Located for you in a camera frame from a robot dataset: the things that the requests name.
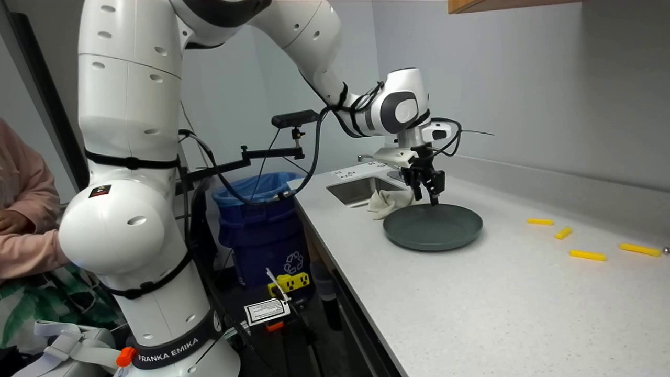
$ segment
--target person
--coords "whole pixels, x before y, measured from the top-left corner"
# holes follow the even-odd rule
[[[112,297],[67,264],[58,245],[58,193],[44,160],[0,120],[0,364],[40,354],[33,323],[119,327]]]

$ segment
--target cabinet door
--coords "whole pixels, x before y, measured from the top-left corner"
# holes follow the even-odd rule
[[[562,2],[578,2],[578,0],[449,0],[449,12],[477,12],[477,11],[494,11],[494,9],[562,4]]]

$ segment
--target white countertop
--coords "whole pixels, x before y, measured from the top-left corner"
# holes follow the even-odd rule
[[[392,245],[366,207],[346,207],[325,189],[387,178],[384,168],[320,173],[297,194],[407,375],[670,372],[670,258],[618,251],[620,241],[667,241],[667,193],[481,161],[441,168],[441,201],[484,218],[479,241],[449,254]],[[529,216],[551,216],[557,227],[532,228]],[[554,241],[563,223],[574,235]],[[572,246],[610,259],[574,259]]]

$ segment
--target yellow object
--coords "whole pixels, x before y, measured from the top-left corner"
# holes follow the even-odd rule
[[[299,290],[299,289],[304,289],[304,286],[307,286],[310,285],[310,275],[307,272],[299,272],[299,275],[279,275],[277,277],[277,283],[281,285],[281,289],[285,290],[285,294],[291,294],[291,290]],[[268,294],[272,295],[272,297],[277,297],[277,285],[274,283],[269,283],[268,285]]]
[[[552,237],[554,237],[554,239],[567,239],[569,235],[572,235],[572,228],[565,227],[565,228],[557,231]]]
[[[607,259],[606,254],[586,251],[586,250],[572,250],[569,255],[572,255],[572,258],[581,258],[581,259],[596,259],[596,261],[606,261],[606,259]]]
[[[552,218],[528,218],[528,223],[534,223],[534,227],[552,227]]]
[[[628,254],[661,255],[661,250],[639,245],[639,242],[620,242],[620,250],[623,250]]]

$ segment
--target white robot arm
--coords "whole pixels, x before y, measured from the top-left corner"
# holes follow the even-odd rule
[[[85,0],[80,27],[80,127],[90,186],[67,207],[58,241],[119,302],[135,338],[128,375],[238,372],[218,338],[194,264],[171,214],[183,53],[264,30],[297,62],[350,137],[395,134],[378,160],[439,194],[434,131],[416,69],[353,97],[330,74],[339,19],[326,0]]]

